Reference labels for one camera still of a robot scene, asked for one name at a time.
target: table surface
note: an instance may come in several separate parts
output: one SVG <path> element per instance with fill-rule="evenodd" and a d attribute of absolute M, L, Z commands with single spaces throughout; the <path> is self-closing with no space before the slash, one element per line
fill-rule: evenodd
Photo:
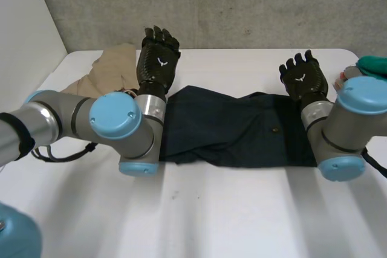
<path fill-rule="evenodd" d="M 241 97 L 286 94 L 278 66 L 305 50 L 182 50 L 171 94 L 195 85 Z M 357 57 L 313 50 L 329 83 Z M 64 89 L 101 51 L 69 54 L 41 89 Z M 336 93 L 330 85 L 330 100 Z M 370 153 L 387 166 L 386 138 Z M 64 138 L 57 156 L 83 149 Z M 118 171 L 119 156 L 97 146 L 68 164 L 31 155 L 0 174 L 0 200 L 34 217 L 43 258 L 387 257 L 387 181 L 368 167 L 329 182 L 316 169 L 228 169 L 207 163 L 160 166 L 150 178 Z"/>

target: gray concrete wall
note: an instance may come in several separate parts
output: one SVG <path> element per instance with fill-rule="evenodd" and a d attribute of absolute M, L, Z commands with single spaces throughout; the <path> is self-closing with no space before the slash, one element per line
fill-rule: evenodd
<path fill-rule="evenodd" d="M 145 26 L 182 48 L 346 48 L 387 55 L 387 0 L 46 0 L 68 51 L 139 45 Z"/>

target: black cable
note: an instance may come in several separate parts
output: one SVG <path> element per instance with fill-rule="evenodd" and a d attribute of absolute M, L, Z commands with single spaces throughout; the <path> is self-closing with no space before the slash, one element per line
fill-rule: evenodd
<path fill-rule="evenodd" d="M 46 163 L 67 163 L 69 161 L 74 161 L 74 160 L 77 160 L 81 157 L 83 157 L 86 153 L 88 152 L 92 152 L 96 146 L 98 145 L 98 143 L 94 143 L 94 142 L 90 142 L 89 144 L 87 144 L 85 146 L 85 149 L 80 151 L 80 152 L 77 152 L 77 153 L 74 153 L 68 157 L 64 157 L 64 158 L 57 158 L 55 157 L 53 154 L 52 154 L 52 151 L 51 151 L 51 146 L 47 146 L 47 154 L 48 154 L 48 157 L 47 156 L 44 156 L 41 154 L 41 152 L 39 151 L 39 148 L 36 148 L 33 151 L 31 151 L 31 154 L 39 159 L 39 160 L 43 160 L 45 161 Z"/>
<path fill-rule="evenodd" d="M 365 161 L 375 168 L 378 172 L 380 172 L 385 178 L 387 178 L 387 169 L 381 166 L 371 155 L 368 154 L 367 148 L 363 149 L 362 156 Z"/>

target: folded garment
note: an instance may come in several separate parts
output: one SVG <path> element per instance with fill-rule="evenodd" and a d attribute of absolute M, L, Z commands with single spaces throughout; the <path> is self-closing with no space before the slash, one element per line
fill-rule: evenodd
<path fill-rule="evenodd" d="M 170 97 L 160 161 L 226 167 L 316 167 L 300 113 L 288 96 L 243 98 L 188 86 Z"/>
<path fill-rule="evenodd" d="M 356 66 L 368 76 L 383 80 L 387 79 L 387 57 L 361 57 L 357 61 Z"/>

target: khaki pants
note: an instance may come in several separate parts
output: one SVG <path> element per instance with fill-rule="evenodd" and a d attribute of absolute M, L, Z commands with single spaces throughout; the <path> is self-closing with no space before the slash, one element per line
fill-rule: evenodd
<path fill-rule="evenodd" d="M 122 89 L 138 89 L 135 71 L 135 47 L 121 44 L 103 51 L 90 73 L 62 92 L 90 98 Z"/>

